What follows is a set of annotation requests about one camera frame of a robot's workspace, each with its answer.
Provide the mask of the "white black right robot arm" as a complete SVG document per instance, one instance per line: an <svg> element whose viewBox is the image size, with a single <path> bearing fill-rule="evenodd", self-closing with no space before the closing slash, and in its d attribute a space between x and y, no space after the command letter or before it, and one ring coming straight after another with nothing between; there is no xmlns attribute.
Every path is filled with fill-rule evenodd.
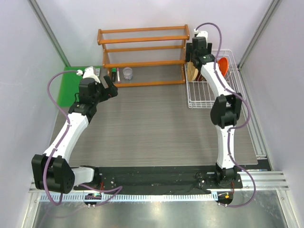
<svg viewBox="0 0 304 228"><path fill-rule="evenodd" d="M237 180L234 133L240 118L242 95L235 93L228 85L208 45L205 37L193 37L192 42L186 45L186 62L190 63L194 75L202 74L215 96L210 111L210 118L218 135L214 182L221 188L229 188Z"/></svg>

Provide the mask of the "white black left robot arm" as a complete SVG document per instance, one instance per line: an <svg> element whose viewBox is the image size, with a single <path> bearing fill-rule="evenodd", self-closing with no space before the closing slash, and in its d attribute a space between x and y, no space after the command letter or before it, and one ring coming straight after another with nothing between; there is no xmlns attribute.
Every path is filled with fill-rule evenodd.
<svg viewBox="0 0 304 228"><path fill-rule="evenodd" d="M107 87L94 78L80 80L76 100L70 106L67 119L53 143L43 154L36 154L31 165L37 189L68 194L75 186L85 184L95 190L101 177L93 166L71 168L69 159L81 136L97 112L97 105L118 95L118 89L109 76L104 76Z"/></svg>

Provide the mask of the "dark red patterned plate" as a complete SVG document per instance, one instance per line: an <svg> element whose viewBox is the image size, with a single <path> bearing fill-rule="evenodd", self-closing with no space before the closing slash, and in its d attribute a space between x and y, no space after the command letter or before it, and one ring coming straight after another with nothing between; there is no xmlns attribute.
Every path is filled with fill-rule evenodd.
<svg viewBox="0 0 304 228"><path fill-rule="evenodd" d="M202 74L200 74L199 81L203 81L203 80L204 80L204 76Z"/></svg>

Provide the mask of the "cream yellow plate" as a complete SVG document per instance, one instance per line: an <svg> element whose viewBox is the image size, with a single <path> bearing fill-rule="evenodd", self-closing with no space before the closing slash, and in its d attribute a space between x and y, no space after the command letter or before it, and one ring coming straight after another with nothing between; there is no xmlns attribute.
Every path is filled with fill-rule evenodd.
<svg viewBox="0 0 304 228"><path fill-rule="evenodd" d="M194 66L192 62L187 63L187 79L188 81L196 81L199 75L199 70Z"/></svg>

